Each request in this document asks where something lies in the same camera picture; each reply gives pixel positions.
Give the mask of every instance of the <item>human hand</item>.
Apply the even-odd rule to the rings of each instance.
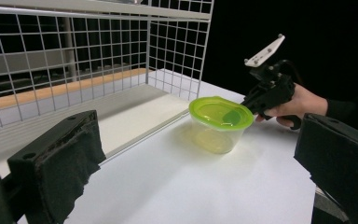
[[[277,117],[276,120],[283,126],[293,127],[294,123],[290,119],[285,119],[282,116],[295,115],[301,119],[306,113],[313,113],[325,116],[327,112],[327,101],[304,87],[295,83],[295,93],[292,100],[272,107],[264,112],[270,117]],[[264,118],[257,115],[255,121],[262,121]]]

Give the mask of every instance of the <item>wire rack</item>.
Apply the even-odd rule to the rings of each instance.
[[[213,0],[0,0],[0,127],[151,85],[198,97]]]

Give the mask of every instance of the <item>transparent container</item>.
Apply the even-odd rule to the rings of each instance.
[[[231,151],[254,120],[246,106],[219,96],[192,101],[189,112],[193,120],[193,142],[217,154]]]

